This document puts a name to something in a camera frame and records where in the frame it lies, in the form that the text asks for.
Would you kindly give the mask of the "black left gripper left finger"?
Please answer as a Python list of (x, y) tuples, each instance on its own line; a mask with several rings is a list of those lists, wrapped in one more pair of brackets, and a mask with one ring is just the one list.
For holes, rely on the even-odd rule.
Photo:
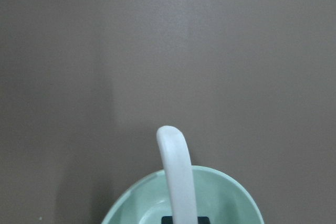
[(161, 218), (161, 224), (173, 224), (173, 217), (172, 216), (163, 216)]

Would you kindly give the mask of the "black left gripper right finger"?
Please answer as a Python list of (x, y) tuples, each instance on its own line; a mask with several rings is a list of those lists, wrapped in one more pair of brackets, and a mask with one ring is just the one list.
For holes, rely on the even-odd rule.
[(210, 219), (207, 216), (198, 216), (197, 223), (198, 224), (210, 224)]

